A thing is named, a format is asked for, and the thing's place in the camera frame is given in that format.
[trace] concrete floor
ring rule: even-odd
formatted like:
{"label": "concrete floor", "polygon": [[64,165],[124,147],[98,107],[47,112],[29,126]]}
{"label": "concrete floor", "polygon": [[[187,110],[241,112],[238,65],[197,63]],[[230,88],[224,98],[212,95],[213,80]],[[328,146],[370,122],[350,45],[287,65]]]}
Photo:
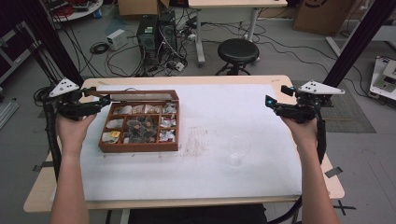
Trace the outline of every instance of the concrete floor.
{"label": "concrete floor", "polygon": [[[78,43],[85,54],[90,58],[89,49],[92,44],[106,41],[108,33],[114,27],[135,33],[137,21],[113,20],[114,14],[97,20],[86,17],[77,21],[66,22],[65,26],[72,25]],[[316,50],[308,48],[290,48],[290,46],[306,46],[318,49],[335,58],[334,53],[325,41],[323,35],[292,30],[291,20],[263,20],[258,24],[265,28],[265,33],[255,40],[261,52],[261,60],[249,65],[247,70],[252,75],[287,75],[293,80],[322,81],[327,72],[317,64],[301,63],[291,53],[278,51],[292,51],[301,60],[322,64],[330,71],[334,60],[329,59]],[[263,32],[261,27],[256,33]],[[63,31],[60,36],[70,56],[77,64],[76,53]],[[203,38],[210,41],[221,41],[235,37],[228,30],[219,27],[204,27]],[[277,41],[288,47],[281,47]],[[343,44],[346,40],[342,36],[335,38]],[[184,73],[174,72],[175,76],[213,76],[223,66],[223,61],[217,54],[218,43],[205,42],[206,64],[199,67],[196,62],[193,45],[186,47],[189,62]],[[372,79],[375,57],[387,56],[396,59],[396,52],[384,42],[371,42],[355,63],[362,77],[356,70],[350,70],[347,78],[352,79],[358,87],[368,91]],[[105,72],[106,55],[94,55],[91,64],[103,76]],[[112,63],[131,74],[140,60],[138,48],[125,50],[112,60]],[[84,77],[93,77],[90,70],[81,73]],[[46,121],[38,116],[42,108],[35,105],[33,95],[49,82],[33,58],[28,58],[5,82],[1,84],[7,100],[17,98],[20,108],[0,131],[0,223],[46,223],[49,214],[30,214],[23,211],[23,204],[38,175],[32,171],[35,165],[41,164],[48,155],[48,142],[45,133]],[[371,121],[376,133],[328,133],[327,153],[333,166],[339,166],[343,173],[339,175],[345,189],[346,196],[341,200],[343,205],[354,206],[357,210],[346,210],[346,215],[337,209],[342,223],[394,223],[396,220],[396,110],[381,105],[376,100],[359,96],[350,82],[346,82],[366,117]],[[267,216],[271,220],[286,212],[291,203],[266,204]],[[112,223],[120,222],[121,211],[115,211]],[[106,211],[91,211],[92,223],[105,223]]]}

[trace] forearm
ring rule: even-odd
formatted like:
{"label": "forearm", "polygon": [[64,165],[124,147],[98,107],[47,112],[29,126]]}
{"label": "forearm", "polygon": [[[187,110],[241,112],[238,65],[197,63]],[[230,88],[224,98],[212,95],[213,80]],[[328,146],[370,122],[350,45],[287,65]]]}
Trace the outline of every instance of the forearm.
{"label": "forearm", "polygon": [[340,223],[332,208],[315,146],[300,148],[303,169],[303,223]]}
{"label": "forearm", "polygon": [[63,154],[49,223],[89,223],[79,155]]}

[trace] round stool seat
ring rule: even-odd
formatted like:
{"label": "round stool seat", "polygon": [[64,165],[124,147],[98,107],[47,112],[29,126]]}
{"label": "round stool seat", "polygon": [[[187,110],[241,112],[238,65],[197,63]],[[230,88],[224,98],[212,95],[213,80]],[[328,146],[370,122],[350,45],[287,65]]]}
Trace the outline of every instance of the round stool seat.
{"label": "round stool seat", "polygon": [[259,48],[245,39],[228,39],[219,45],[218,54],[226,63],[245,65],[259,57]]}

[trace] chair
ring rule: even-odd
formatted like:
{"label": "chair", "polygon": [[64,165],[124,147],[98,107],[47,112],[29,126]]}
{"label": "chair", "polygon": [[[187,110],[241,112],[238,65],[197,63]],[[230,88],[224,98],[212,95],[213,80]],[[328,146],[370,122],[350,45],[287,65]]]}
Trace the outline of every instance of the chair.
{"label": "chair", "polygon": [[245,39],[228,39],[219,45],[218,54],[226,64],[216,73],[227,72],[229,76],[237,76],[239,71],[250,73],[245,69],[247,64],[254,63],[259,58],[259,48]]}

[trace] white paper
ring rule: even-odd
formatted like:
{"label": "white paper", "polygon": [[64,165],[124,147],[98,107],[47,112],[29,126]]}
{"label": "white paper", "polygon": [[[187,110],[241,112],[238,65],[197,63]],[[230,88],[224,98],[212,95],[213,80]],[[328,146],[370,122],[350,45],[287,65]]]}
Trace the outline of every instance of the white paper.
{"label": "white paper", "polygon": [[[110,106],[90,126],[81,153],[87,201],[215,199],[301,194],[301,166],[286,125],[265,106],[270,85],[101,86],[99,91],[175,90],[179,151],[103,153],[98,146]],[[228,141],[246,137],[240,166]]]}

